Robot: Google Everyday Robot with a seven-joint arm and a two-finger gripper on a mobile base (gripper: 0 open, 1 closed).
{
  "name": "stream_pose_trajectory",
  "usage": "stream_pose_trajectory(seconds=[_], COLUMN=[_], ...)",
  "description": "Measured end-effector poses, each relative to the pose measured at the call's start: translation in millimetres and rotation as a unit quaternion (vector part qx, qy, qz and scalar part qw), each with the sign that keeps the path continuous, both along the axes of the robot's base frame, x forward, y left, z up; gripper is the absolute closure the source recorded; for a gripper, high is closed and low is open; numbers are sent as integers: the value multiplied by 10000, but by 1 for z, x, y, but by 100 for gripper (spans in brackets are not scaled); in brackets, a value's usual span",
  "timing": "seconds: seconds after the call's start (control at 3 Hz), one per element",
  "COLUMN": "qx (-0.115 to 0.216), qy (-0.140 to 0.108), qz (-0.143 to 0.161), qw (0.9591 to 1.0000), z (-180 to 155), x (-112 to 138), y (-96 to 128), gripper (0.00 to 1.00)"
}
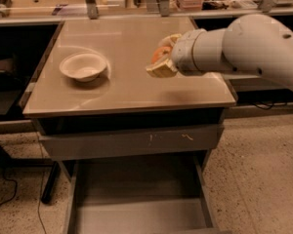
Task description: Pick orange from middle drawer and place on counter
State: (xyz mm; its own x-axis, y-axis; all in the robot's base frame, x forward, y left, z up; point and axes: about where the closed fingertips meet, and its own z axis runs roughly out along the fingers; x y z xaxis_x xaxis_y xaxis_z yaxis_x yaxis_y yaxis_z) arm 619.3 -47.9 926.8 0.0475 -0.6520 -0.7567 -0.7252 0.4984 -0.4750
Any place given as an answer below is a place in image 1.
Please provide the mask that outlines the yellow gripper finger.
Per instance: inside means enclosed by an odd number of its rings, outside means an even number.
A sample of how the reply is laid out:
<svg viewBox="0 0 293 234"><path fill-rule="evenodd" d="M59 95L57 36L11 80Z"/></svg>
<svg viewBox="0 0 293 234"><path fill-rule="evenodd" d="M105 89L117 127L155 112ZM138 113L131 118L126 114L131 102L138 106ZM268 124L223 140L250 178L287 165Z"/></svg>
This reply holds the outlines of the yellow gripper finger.
<svg viewBox="0 0 293 234"><path fill-rule="evenodd" d="M158 43L158 46L159 47L173 47L180 37L181 37L180 33L171 34L161 39Z"/></svg>
<svg viewBox="0 0 293 234"><path fill-rule="evenodd" d="M146 72L151 77L155 78L170 78L175 77L178 73L178 69L176 68L173 61L169 58L163 60L162 62L157 62L149 65L146 68Z"/></svg>

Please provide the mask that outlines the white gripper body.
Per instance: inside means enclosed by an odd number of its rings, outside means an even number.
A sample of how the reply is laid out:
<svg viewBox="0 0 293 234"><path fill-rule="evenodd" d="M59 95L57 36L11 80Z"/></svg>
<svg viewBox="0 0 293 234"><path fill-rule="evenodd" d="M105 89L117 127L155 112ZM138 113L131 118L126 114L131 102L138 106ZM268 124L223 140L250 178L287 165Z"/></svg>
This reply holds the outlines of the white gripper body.
<svg viewBox="0 0 293 234"><path fill-rule="evenodd" d="M203 54L199 49L199 41L205 33L204 29L191 30L179 37L175 43L171 52L171 61L181 74L186 76L204 74L199 68Z"/></svg>

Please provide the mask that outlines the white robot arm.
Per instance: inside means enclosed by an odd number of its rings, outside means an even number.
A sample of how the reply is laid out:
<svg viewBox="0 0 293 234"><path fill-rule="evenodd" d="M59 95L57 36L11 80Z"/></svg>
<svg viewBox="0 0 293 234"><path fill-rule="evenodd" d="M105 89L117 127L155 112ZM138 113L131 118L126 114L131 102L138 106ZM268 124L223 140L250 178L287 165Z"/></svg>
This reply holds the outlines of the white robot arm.
<svg viewBox="0 0 293 234"><path fill-rule="evenodd" d="M163 38L146 72L168 78L208 72L256 75L293 92L293 31L266 15L246 15L228 27Z"/></svg>

